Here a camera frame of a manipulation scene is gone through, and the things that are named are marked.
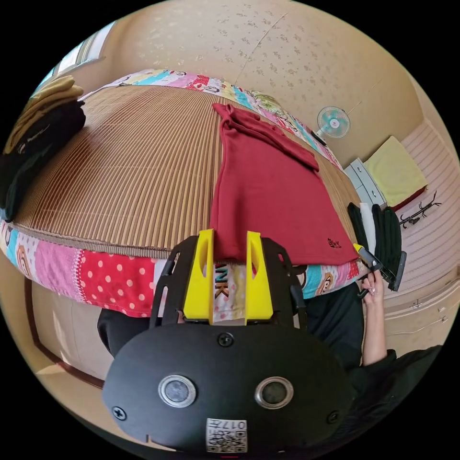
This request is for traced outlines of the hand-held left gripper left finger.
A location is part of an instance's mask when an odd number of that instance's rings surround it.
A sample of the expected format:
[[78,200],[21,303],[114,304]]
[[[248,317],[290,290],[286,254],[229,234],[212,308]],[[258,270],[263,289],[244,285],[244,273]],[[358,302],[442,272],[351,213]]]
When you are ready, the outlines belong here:
[[214,230],[200,231],[184,300],[187,320],[213,320]]

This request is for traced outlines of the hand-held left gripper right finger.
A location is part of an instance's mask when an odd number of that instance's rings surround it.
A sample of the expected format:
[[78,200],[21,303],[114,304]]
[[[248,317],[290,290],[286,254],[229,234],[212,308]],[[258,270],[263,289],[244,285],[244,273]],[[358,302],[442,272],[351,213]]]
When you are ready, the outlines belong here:
[[272,301],[260,233],[247,232],[246,248],[246,319],[270,320]]

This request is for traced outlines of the person's right hand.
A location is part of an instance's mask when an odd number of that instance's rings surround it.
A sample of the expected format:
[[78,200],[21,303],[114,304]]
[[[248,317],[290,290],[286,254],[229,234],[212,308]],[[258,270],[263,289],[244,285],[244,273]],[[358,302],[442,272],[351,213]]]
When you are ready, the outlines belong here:
[[361,282],[362,291],[366,291],[363,302],[366,307],[383,308],[384,283],[380,270],[369,272]]

